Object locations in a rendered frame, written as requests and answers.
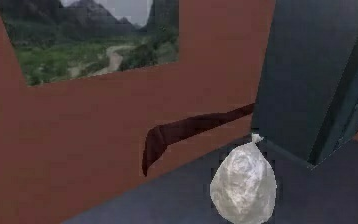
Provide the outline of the white tied garbage bag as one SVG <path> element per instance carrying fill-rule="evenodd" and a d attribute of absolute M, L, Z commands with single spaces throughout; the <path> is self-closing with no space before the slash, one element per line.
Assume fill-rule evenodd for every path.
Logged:
<path fill-rule="evenodd" d="M 210 197 L 219 215 L 232 224 L 264 224 L 273 215 L 277 183 L 272 166 L 251 135 L 231 150 L 210 183 Z"/>

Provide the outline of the landscape picture on wall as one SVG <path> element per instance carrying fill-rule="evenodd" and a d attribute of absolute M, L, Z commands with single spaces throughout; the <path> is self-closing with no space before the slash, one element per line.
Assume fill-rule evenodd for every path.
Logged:
<path fill-rule="evenodd" d="M 96 0 L 0 0 L 0 16 L 29 86 L 179 59 L 179 0 L 152 0 L 143 25 Z"/>

